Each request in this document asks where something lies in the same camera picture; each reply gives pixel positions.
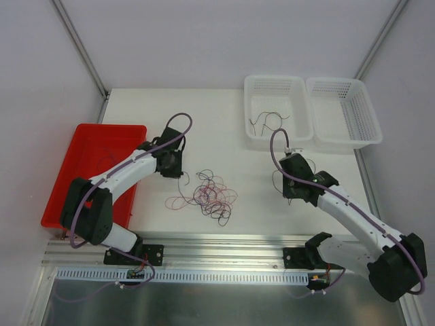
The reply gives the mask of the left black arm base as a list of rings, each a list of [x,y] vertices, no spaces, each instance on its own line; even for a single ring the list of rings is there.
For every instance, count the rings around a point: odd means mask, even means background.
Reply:
[[[123,252],[119,249],[109,249],[103,259],[108,266],[133,266],[147,261],[153,266],[161,266],[164,257],[163,244],[136,244],[131,251]]]

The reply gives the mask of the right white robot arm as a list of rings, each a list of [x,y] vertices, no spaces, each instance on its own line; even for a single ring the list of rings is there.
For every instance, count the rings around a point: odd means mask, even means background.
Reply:
[[[389,302],[404,294],[425,291],[428,269],[424,243],[414,233],[404,235],[363,209],[326,171],[314,173],[299,153],[273,161],[283,175],[283,197],[301,199],[336,219],[361,243],[357,248],[320,232],[306,241],[308,269],[338,265],[369,280]]]

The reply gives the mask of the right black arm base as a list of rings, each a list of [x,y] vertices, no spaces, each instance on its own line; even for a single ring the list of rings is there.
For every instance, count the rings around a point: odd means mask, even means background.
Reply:
[[[304,247],[284,247],[283,264],[285,269],[312,270],[313,268]]]

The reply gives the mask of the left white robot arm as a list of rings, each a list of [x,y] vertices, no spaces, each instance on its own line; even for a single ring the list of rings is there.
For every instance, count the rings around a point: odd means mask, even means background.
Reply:
[[[160,137],[140,144],[119,164],[90,179],[70,183],[60,214],[60,225],[86,243],[119,251],[128,264],[143,256],[141,238],[114,221],[114,204],[140,180],[159,173],[178,179],[182,175],[185,134],[166,127]]]

